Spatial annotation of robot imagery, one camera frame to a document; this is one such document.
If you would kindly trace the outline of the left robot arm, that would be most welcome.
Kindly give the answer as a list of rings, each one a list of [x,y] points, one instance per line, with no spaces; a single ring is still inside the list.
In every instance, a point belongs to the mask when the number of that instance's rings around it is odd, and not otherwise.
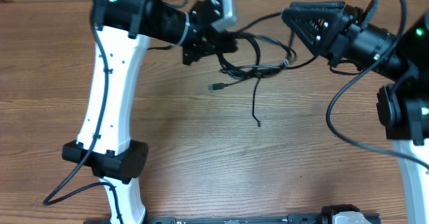
[[[227,30],[237,22],[233,0],[197,1],[188,12],[166,0],[93,0],[95,68],[86,116],[77,138],[62,148],[64,160],[88,166],[105,187],[110,223],[143,223],[139,176],[146,143],[131,139],[129,124],[139,70],[151,39],[182,49],[185,65],[230,53]]]

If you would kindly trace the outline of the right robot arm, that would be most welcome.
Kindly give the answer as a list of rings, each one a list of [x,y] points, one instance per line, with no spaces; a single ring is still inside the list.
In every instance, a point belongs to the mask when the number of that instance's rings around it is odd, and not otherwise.
[[[354,64],[358,75],[334,96],[326,110],[328,128],[357,146],[397,158],[409,223],[428,222],[428,14],[405,30],[401,4],[397,34],[370,23],[376,0],[366,9],[344,2],[295,2],[281,13],[283,22],[314,56],[331,67]],[[339,97],[364,74],[373,71],[391,80],[379,89],[377,113],[392,149],[357,142],[339,133],[330,116]]]

